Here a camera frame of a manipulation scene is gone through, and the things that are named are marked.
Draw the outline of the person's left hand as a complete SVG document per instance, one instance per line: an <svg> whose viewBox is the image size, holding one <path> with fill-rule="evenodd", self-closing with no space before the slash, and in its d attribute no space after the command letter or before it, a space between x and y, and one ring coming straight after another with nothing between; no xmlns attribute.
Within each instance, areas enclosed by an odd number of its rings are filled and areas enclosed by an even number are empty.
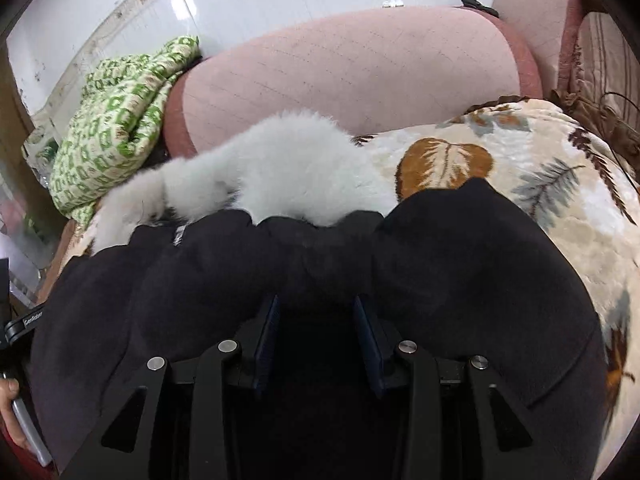
<svg viewBox="0 0 640 480"><path fill-rule="evenodd" d="M26 434L16 418L12 402L20 395L20 385L13 378L0 378L0 411L3 425L9 437L19 448L30 452L30 447Z"/></svg>

